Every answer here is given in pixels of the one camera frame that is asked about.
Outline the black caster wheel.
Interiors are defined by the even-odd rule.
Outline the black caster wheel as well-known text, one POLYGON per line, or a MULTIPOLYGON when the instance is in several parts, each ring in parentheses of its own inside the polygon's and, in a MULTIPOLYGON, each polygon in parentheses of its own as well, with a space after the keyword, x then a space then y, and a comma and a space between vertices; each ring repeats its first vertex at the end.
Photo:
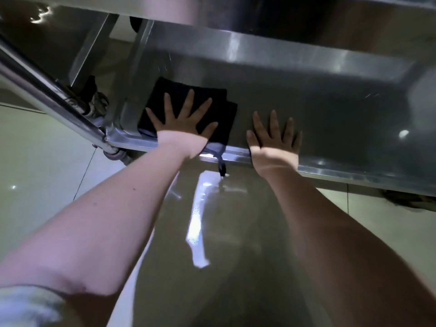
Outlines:
POLYGON ((106 115, 109 100, 102 92, 98 91, 94 75, 88 76, 79 96, 88 106, 84 113, 85 116, 98 117, 106 115))

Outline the person's left hand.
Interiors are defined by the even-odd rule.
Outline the person's left hand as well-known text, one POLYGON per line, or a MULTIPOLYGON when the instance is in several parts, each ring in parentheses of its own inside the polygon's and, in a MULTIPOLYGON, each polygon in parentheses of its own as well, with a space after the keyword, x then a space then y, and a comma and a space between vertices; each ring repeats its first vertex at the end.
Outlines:
POLYGON ((169 154, 178 159, 193 159, 205 148, 209 139, 200 136, 197 124, 209 110, 212 99, 208 98, 198 110, 191 113, 187 119, 178 119, 173 111, 171 97, 164 93, 164 129, 156 131, 157 147, 154 152, 169 154))

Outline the dark blue cleaning cloth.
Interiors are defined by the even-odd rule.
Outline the dark blue cleaning cloth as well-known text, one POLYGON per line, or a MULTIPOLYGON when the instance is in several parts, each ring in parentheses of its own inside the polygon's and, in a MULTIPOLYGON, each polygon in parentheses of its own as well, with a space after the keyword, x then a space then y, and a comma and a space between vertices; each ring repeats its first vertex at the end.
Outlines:
MULTIPOLYGON (((214 131, 212 137, 209 139, 201 153, 211 154, 218 160, 219 173, 224 177, 226 175, 226 166, 222 155, 228 143, 233 121, 237 112, 237 104, 227 101, 226 89, 188 86, 160 77, 152 89, 145 108, 150 108, 156 117, 161 122, 164 122, 163 98, 164 93, 168 93, 171 97, 174 114, 177 117, 190 89, 194 90, 194 101, 191 113, 198 110, 208 98, 212 99, 212 104, 209 110, 206 112, 203 119, 197 124, 197 130, 201 133, 208 124, 215 121, 218 122, 217 129, 214 131)), ((157 139, 156 130, 145 110, 139 120, 138 131, 146 137, 157 139)))

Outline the person's right hand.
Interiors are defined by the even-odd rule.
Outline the person's right hand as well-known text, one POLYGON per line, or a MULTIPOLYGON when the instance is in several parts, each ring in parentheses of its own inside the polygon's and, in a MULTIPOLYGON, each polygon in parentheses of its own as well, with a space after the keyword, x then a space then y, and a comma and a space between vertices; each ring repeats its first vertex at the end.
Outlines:
POLYGON ((254 169, 263 178, 275 169, 285 168, 298 170, 299 154, 292 151, 292 139, 296 134, 294 120, 288 118, 281 131, 281 139, 270 137, 270 120, 264 126, 257 111, 253 113, 253 130, 258 138, 260 150, 249 150, 254 169))

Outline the person's right forearm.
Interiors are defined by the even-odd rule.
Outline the person's right forearm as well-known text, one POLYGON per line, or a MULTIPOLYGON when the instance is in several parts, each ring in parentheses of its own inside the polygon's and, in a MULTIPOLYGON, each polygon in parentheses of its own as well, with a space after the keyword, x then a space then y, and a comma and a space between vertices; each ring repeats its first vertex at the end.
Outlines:
POLYGON ((335 326, 436 327, 436 298, 395 251, 292 167, 261 175, 335 326))

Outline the person's left forearm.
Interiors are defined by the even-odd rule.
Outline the person's left forearm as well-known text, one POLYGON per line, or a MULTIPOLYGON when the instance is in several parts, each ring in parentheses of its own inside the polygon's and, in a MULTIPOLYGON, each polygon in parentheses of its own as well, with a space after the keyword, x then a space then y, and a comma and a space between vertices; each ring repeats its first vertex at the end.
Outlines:
POLYGON ((198 152, 166 143, 75 200, 0 263, 0 286, 42 286, 108 296, 126 282, 184 161, 198 152))

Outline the stainless steel cart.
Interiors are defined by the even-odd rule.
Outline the stainless steel cart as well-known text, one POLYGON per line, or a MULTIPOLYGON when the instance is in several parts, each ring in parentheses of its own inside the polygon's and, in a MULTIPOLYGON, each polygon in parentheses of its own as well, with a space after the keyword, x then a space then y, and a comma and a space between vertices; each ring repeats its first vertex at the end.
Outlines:
POLYGON ((303 175, 436 197, 436 0, 0 0, 0 35, 80 100, 94 75, 86 118, 130 156, 164 77, 237 104, 226 164, 275 109, 303 175))

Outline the white shirt sleeve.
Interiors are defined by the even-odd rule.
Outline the white shirt sleeve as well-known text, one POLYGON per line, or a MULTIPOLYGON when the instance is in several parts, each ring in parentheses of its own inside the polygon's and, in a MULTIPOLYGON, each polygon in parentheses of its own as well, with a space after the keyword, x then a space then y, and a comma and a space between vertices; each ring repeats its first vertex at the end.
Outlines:
POLYGON ((50 290, 0 288, 0 327, 63 327, 70 320, 65 300, 50 290))

